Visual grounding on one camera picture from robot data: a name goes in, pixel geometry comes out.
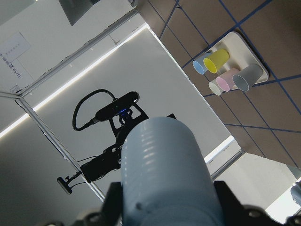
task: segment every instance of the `metal pole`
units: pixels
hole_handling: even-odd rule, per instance
[[[212,180],[217,179],[227,168],[229,168],[233,163],[235,163],[243,154],[244,150],[237,152],[232,158],[230,158],[225,164],[223,164],[215,173],[211,175]]]
[[[78,162],[72,157],[72,155],[67,151],[67,149],[63,146],[63,144],[58,140],[58,138],[51,132],[49,127],[43,122],[43,120],[35,113],[35,111],[30,107],[30,105],[21,97],[17,100],[17,103],[29,114],[32,120],[38,125],[38,127],[43,131],[44,135],[49,139],[49,141],[53,144],[53,146],[64,156],[68,162],[74,167],[76,171],[80,170],[80,165]],[[94,182],[88,183],[83,175],[81,175],[84,181],[89,185],[92,191],[98,196],[98,198],[103,202],[104,194],[97,187]]]
[[[116,30],[118,27],[120,27],[122,24],[124,24],[126,21],[131,19],[133,16],[138,14],[138,10],[136,8],[129,11],[127,14],[125,14],[123,17],[121,17],[116,22],[112,23],[110,26],[108,26],[103,32],[101,32],[99,35],[97,35],[95,38],[88,41],[85,45],[83,45],[81,48],[79,48],[76,52],[71,54],[70,56],[66,57],[64,60],[62,60],[57,66],[50,69],[48,72],[43,74],[39,79],[37,79],[34,83],[29,85],[27,88],[25,88],[21,92],[21,97],[26,96],[31,91],[33,91],[35,88],[37,88],[40,84],[48,80],[51,76],[56,74],[58,71],[60,71],[62,68],[64,68],[66,65],[70,64],[73,60],[75,60],[77,57],[79,57],[81,54],[92,48],[95,44],[97,44],[99,41],[101,41],[103,38],[105,38],[108,34]]]
[[[6,92],[0,92],[0,97],[7,97],[7,98],[12,98],[12,99],[20,99],[20,96],[17,95],[17,94],[6,93]]]

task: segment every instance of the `held gray cup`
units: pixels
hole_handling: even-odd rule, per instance
[[[258,65],[249,65],[237,74],[233,75],[235,85],[242,91],[247,92],[262,76],[263,70]]]

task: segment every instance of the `white light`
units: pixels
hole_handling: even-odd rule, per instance
[[[210,152],[205,158],[205,163],[209,163],[212,161],[220,152],[225,150],[233,141],[233,136],[229,136],[227,139],[225,139],[223,142],[221,142],[220,145],[218,145],[212,152]]]
[[[125,39],[122,43],[120,43],[118,46],[114,47],[113,49],[111,49],[109,52],[107,52],[106,54],[104,54],[102,57],[100,57],[98,60],[96,60],[93,64],[91,64],[89,67],[87,67],[85,70],[83,70],[82,72],[80,72],[78,75],[76,75],[73,79],[71,79],[70,81],[68,81],[67,83],[65,83],[63,86],[61,86],[57,91],[55,91],[54,93],[52,93],[50,96],[48,96],[46,99],[44,99],[43,101],[41,101],[38,105],[36,105],[33,110],[37,111],[39,110],[41,107],[43,107],[45,104],[47,104],[49,101],[51,101],[53,98],[55,98],[56,96],[58,96],[60,93],[62,93],[65,89],[67,89],[69,86],[71,86],[72,84],[74,84],[76,81],[78,81],[80,78],[82,78],[84,75],[86,75],[90,70],[92,70],[94,67],[96,67],[99,63],[101,63],[104,59],[106,59],[108,56],[110,56],[112,53],[114,53],[117,49],[119,49],[121,46],[123,46],[125,43],[127,43],[128,41],[130,41],[132,38],[134,38],[135,36],[137,36],[140,32],[142,32],[145,28],[149,28],[149,26],[147,24],[143,25],[141,28],[139,28],[135,33],[133,33],[132,35],[130,35],[127,39]],[[16,120],[13,124],[11,124],[10,126],[8,126],[6,129],[4,129],[1,133],[0,133],[0,138],[3,137],[4,135],[6,135],[8,132],[10,132],[13,128],[15,128],[16,126],[18,126],[20,123],[22,123],[25,119],[27,119],[29,117],[28,114],[24,114],[21,118],[19,118],[18,120]]]
[[[293,200],[291,188],[292,186],[290,186],[265,210],[271,218],[282,224],[286,222],[288,216],[292,216],[300,209],[300,206]]]

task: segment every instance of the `cup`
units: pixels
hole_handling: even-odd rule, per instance
[[[204,58],[210,56],[211,53],[205,53],[203,56],[199,57],[198,59],[192,62],[194,69],[200,74],[205,74],[208,70],[204,65]]]
[[[233,75],[235,85],[242,91],[247,92],[262,76],[263,70],[258,65],[249,65],[237,74]]]
[[[233,75],[237,73],[239,73],[238,69],[231,68],[230,70],[218,76],[216,78],[216,82],[222,90],[229,92],[230,89],[232,89],[235,85],[233,81]]]
[[[209,88],[211,89],[211,91],[212,91],[214,94],[216,94],[216,95],[218,95],[218,96],[220,96],[220,95],[222,94],[222,92],[224,91],[224,90],[222,90],[222,89],[219,87],[219,85],[218,85],[217,82],[216,82],[216,79],[214,79],[214,80],[212,80],[211,82],[209,82]]]
[[[216,73],[228,59],[229,53],[221,48],[210,56],[204,58],[204,65],[210,72]]]

